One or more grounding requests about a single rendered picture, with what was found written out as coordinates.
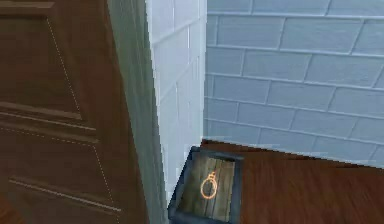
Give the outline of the brown wooden room door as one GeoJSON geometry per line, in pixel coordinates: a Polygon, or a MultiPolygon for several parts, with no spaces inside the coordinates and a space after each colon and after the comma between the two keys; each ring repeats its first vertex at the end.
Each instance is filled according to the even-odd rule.
{"type": "Polygon", "coordinates": [[[18,224],[149,224],[108,0],[0,0],[0,201],[18,224]]]}

